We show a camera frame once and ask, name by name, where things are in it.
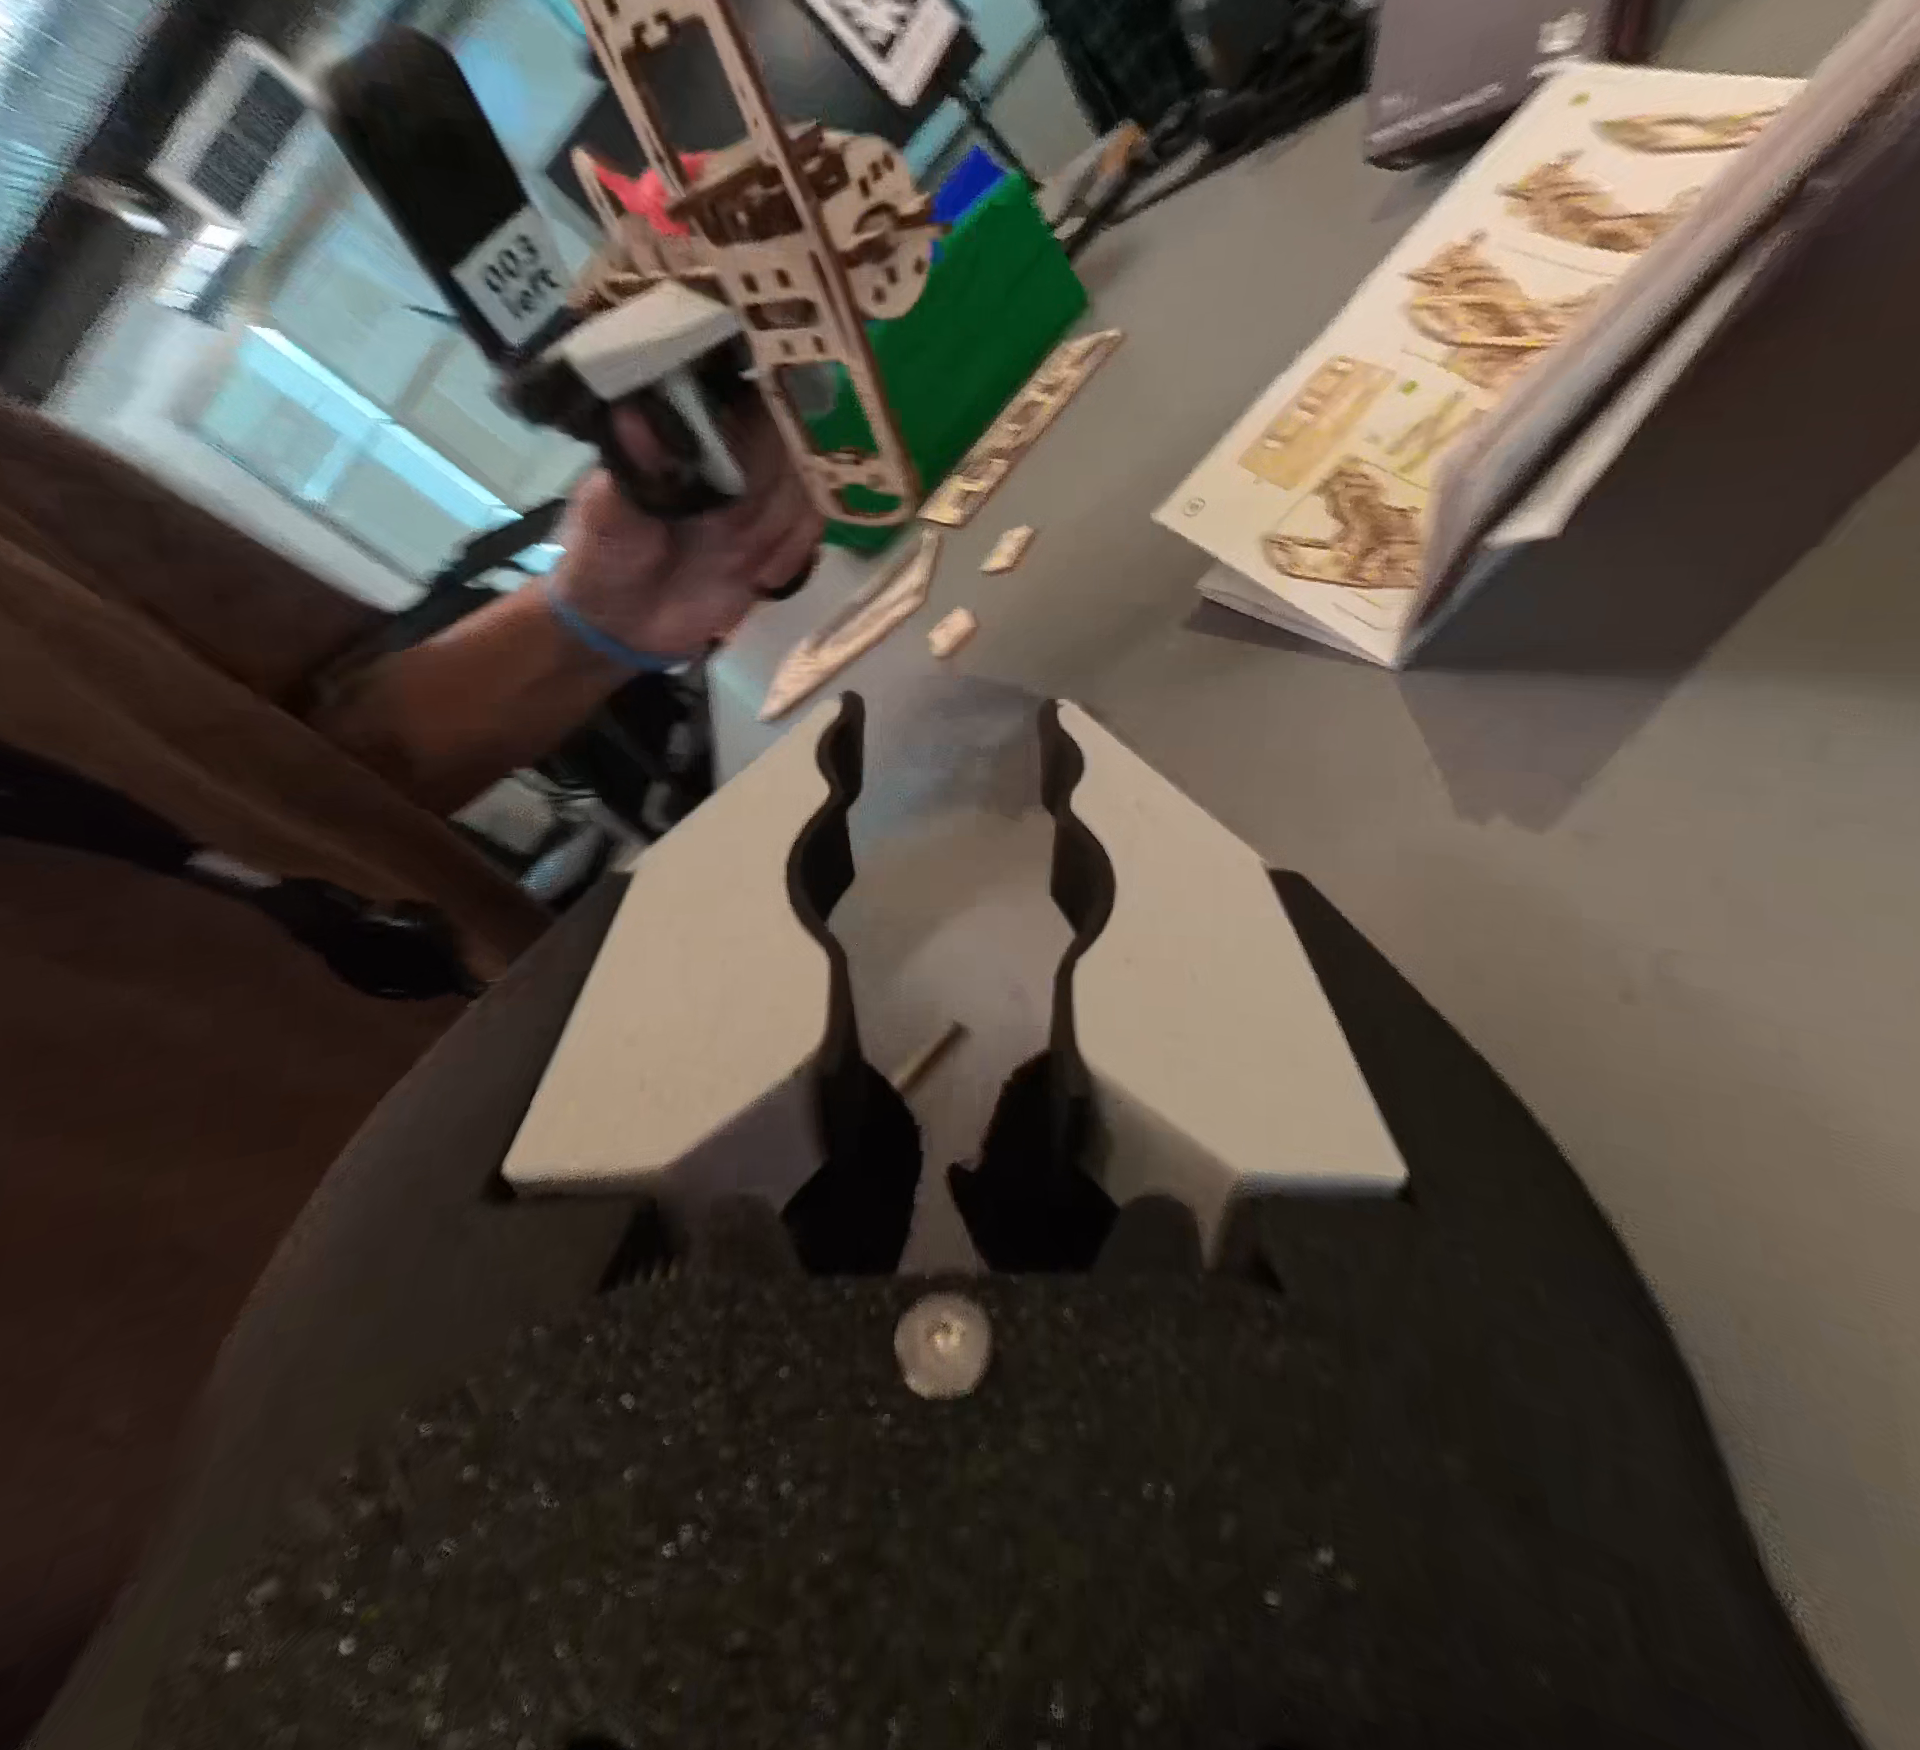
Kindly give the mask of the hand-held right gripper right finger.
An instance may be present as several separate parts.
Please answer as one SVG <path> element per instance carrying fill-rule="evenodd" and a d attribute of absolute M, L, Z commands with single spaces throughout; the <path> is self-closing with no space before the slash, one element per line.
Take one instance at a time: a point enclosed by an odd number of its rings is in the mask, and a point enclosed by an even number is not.
<path fill-rule="evenodd" d="M 1405 1157 L 1261 855 L 1090 711 L 1049 700 L 1037 736 L 1070 939 L 1048 1047 L 956 1204 L 1400 1197 Z"/>

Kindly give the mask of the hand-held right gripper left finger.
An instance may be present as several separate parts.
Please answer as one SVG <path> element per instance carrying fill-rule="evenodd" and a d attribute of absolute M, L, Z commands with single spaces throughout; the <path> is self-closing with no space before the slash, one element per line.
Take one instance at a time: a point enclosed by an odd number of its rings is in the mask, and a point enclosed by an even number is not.
<path fill-rule="evenodd" d="M 830 928 L 863 781 L 845 692 L 642 854 L 502 1157 L 511 1193 L 915 1204 L 922 1133 L 865 1057 Z"/>

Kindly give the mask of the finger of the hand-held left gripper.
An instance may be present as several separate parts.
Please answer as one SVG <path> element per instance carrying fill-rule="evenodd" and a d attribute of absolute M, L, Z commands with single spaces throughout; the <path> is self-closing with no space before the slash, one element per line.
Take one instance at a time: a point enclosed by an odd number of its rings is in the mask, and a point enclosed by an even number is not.
<path fill-rule="evenodd" d="M 686 435 L 678 458 L 686 465 L 686 480 L 703 493 L 699 506 L 738 502 L 749 490 L 749 480 L 707 407 L 699 379 L 690 370 L 672 373 L 672 411 Z"/>
<path fill-rule="evenodd" d="M 690 283 L 648 283 L 558 343 L 558 361 L 599 402 L 658 391 L 678 373 L 745 337 L 739 317 Z"/>

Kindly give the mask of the wooden airplane model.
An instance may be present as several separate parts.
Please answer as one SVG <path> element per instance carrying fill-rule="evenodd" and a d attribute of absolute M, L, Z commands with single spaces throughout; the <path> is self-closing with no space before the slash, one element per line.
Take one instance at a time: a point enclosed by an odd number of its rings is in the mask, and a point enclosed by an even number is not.
<path fill-rule="evenodd" d="M 867 327 L 922 299 L 939 228 L 881 138 L 787 124 L 731 0 L 568 0 L 663 202 L 587 147 L 572 176 L 603 232 L 580 307 L 639 307 L 668 283 L 715 298 L 739 323 L 750 378 L 827 521 L 878 526 L 922 506 L 922 473 L 875 367 Z M 742 135 L 683 152 L 658 60 L 706 40 Z"/>

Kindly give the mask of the wooden frame sheet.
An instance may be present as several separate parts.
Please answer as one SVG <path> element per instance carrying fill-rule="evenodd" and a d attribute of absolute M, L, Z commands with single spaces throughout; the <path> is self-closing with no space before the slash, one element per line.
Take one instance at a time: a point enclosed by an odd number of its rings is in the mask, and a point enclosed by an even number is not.
<path fill-rule="evenodd" d="M 774 724 L 794 715 L 922 613 L 939 564 L 939 540 L 937 526 L 922 526 L 919 538 L 874 576 L 834 620 L 807 633 L 778 663 L 757 719 Z"/>

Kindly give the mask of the grey desk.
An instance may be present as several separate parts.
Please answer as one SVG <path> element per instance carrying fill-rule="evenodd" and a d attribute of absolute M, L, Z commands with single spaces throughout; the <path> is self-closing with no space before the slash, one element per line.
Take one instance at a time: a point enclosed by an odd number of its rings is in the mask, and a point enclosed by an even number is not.
<path fill-rule="evenodd" d="M 841 912 L 881 1067 L 949 1022 L 913 1268 L 1038 1043 L 1034 700 L 1073 699 L 1308 875 L 1522 1094 L 1683 1340 L 1775 1580 L 1878 1747 L 1918 1746 L 1918 465 L 1689 676 L 1387 676 L 1203 614 L 1152 509 L 1423 211 L 1356 113 L 1196 182 L 1084 262 L 1121 353 L 893 636 Z M 1010 526 L 1016 573 L 981 562 Z"/>

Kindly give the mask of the person's left hand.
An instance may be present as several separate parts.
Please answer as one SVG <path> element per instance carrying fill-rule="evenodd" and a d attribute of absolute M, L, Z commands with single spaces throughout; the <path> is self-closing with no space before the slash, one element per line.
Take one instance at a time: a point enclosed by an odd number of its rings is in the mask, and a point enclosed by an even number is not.
<path fill-rule="evenodd" d="M 750 470 L 738 502 L 692 520 L 647 516 L 610 470 L 594 470 L 567 502 L 558 562 L 542 580 L 607 633 L 696 661 L 809 580 L 823 533 L 803 480 L 786 465 Z"/>

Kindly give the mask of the blue wristband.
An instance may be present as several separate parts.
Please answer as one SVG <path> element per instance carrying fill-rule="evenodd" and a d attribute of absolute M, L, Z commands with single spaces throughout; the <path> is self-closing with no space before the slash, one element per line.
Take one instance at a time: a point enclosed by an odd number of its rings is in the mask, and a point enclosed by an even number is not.
<path fill-rule="evenodd" d="M 694 659 L 690 656 L 644 652 L 630 642 L 607 633 L 572 604 L 567 604 L 567 598 L 550 580 L 540 582 L 540 596 L 542 606 L 547 610 L 558 632 L 572 640 L 572 645 L 578 645 L 590 659 L 616 669 L 622 676 L 670 676 L 694 663 Z"/>

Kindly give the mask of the green plastic bin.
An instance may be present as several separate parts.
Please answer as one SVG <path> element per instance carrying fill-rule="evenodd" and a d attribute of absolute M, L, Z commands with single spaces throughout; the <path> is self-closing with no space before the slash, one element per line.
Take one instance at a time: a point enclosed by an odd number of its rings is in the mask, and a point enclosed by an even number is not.
<path fill-rule="evenodd" d="M 942 232 L 915 307 L 870 323 L 874 361 L 929 498 L 1086 313 L 1090 291 L 1018 174 Z"/>

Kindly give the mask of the wooden sheet with cutouts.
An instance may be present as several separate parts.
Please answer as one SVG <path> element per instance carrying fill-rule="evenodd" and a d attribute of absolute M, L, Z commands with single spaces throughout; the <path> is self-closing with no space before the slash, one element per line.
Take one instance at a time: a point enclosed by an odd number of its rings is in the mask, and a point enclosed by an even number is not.
<path fill-rule="evenodd" d="M 1121 345 L 1121 329 L 1061 343 L 925 501 L 919 521 L 934 529 L 968 526 Z"/>

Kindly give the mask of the open instruction booklet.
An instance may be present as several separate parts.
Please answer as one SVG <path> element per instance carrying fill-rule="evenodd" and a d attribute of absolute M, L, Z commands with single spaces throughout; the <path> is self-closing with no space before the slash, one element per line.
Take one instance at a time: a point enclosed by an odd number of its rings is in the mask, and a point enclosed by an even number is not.
<path fill-rule="evenodd" d="M 1400 656 L 1444 467 L 1683 226 L 1803 80 L 1548 75 L 1153 521 L 1235 601 Z"/>

